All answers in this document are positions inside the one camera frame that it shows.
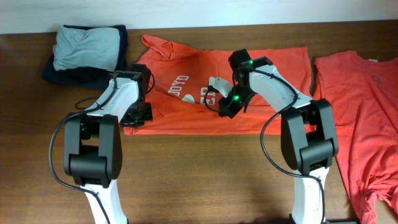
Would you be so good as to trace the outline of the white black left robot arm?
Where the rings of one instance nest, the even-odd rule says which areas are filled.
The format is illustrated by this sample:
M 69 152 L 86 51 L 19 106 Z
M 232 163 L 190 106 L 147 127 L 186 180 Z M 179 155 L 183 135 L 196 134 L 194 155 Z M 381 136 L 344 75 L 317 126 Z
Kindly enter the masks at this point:
M 95 223 L 128 223 L 118 192 L 123 164 L 121 128 L 138 128 L 152 121 L 146 102 L 153 77 L 144 64 L 111 74 L 96 102 L 65 123 L 64 170 L 90 203 Z

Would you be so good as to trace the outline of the orange McKinney soccer t-shirt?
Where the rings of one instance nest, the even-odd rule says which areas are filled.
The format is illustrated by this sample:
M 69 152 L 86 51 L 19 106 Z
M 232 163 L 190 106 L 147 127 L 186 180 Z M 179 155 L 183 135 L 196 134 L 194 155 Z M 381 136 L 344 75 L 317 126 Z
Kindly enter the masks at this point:
M 230 51 L 197 50 L 149 34 L 142 36 L 142 43 L 149 49 L 139 63 L 155 76 L 155 87 L 146 95 L 153 120 L 139 128 L 125 127 L 126 135 L 257 134 L 275 114 L 259 95 L 232 119 L 214 112 L 221 95 L 207 92 L 208 81 L 210 77 L 231 81 Z

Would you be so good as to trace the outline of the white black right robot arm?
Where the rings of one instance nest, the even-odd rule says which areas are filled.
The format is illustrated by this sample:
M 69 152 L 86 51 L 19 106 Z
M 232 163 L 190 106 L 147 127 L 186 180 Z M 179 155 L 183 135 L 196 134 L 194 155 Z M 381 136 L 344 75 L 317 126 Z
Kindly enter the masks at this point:
M 280 148 L 290 170 L 274 161 L 280 172 L 294 178 L 294 205 L 291 223 L 328 223 L 325 181 L 338 154 L 339 145 L 331 104 L 314 100 L 290 84 L 267 57 L 252 59 L 247 50 L 234 51 L 228 59 L 232 81 L 210 78 L 209 85 L 222 94 L 218 102 L 220 117 L 235 117 L 246 110 L 255 95 L 261 96 L 281 118 Z

